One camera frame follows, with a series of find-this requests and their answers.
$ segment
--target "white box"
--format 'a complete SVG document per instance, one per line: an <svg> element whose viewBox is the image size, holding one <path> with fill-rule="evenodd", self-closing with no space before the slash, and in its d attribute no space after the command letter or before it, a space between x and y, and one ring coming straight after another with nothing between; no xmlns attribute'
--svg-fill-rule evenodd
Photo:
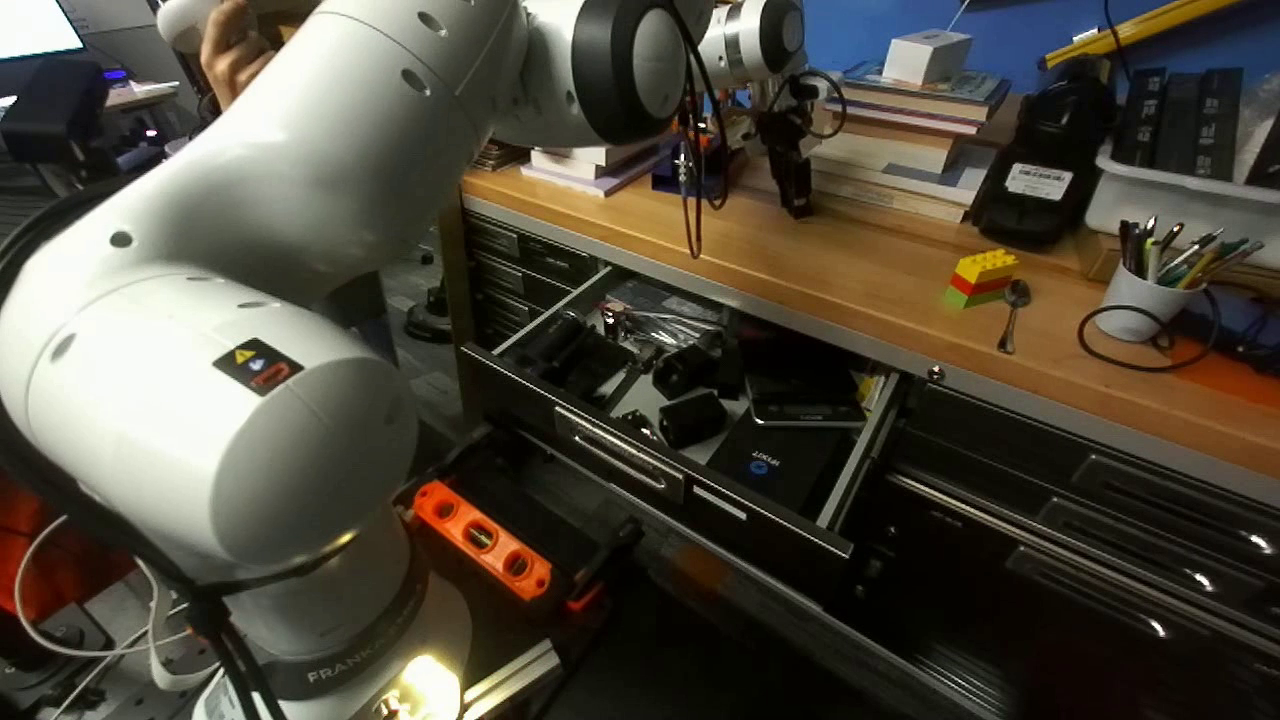
<svg viewBox="0 0 1280 720"><path fill-rule="evenodd" d="M1182 222L1181 239L1204 232L1263 239L1249 265L1280 268L1280 191L1118 163L1112 158L1112 142L1096 151L1096 168L1099 178L1085 212L1087 226L1115 237L1118 218L1156 216L1158 226Z"/></svg>
<svg viewBox="0 0 1280 720"><path fill-rule="evenodd" d="M942 27L894 35L887 39L883 75L900 83L939 83L962 71L966 44L962 32Z"/></svg>

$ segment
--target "white cup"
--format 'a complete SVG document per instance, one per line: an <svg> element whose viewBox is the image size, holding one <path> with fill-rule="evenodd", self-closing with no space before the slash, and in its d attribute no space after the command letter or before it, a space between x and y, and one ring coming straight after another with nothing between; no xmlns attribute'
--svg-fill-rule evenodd
<svg viewBox="0 0 1280 720"><path fill-rule="evenodd" d="M1107 296L1099 300L1096 329L1144 344L1152 341L1199 289L1168 289L1144 277L1130 277L1115 265Z"/></svg>

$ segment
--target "wooden workbench top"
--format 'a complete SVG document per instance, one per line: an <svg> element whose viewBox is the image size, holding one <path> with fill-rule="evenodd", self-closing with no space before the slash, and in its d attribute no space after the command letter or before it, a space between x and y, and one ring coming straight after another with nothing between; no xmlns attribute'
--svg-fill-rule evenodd
<svg viewBox="0 0 1280 720"><path fill-rule="evenodd" d="M1280 505L1280 405L1228 395L1181 370L1127 370L1090 358L1077 344L1077 322L1096 308L1102 289L1078 277L1073 249L1048 255L1017 251L1034 300L1018 311L1017 355L1003 355L994 351L1003 302L939 308L957 255L993 249L971 226L892 212L792 218L772 195L738 189L721 212L704 212L704 255L691 261L679 200L649 184L596 200L503 168L465 174L465 200L593 237L599 249L1124 425L1156 443L1209 456L1210 469L1241 469L1255 495Z"/></svg>

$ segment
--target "open drawer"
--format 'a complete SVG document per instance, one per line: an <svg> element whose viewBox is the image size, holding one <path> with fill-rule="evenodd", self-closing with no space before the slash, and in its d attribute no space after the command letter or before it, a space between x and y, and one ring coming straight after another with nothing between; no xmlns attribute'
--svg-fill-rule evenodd
<svg viewBox="0 0 1280 720"><path fill-rule="evenodd" d="M514 427L768 576L824 591L894 370L619 268L483 351L470 411Z"/></svg>

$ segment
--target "hand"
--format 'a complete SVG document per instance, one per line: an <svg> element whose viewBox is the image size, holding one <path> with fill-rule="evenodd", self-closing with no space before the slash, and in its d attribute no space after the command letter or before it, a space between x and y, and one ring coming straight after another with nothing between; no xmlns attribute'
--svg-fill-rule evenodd
<svg viewBox="0 0 1280 720"><path fill-rule="evenodd" d="M219 0L207 12L202 39L199 39L199 71L219 107L226 107L256 71L266 69L277 44L256 32L247 0Z"/></svg>

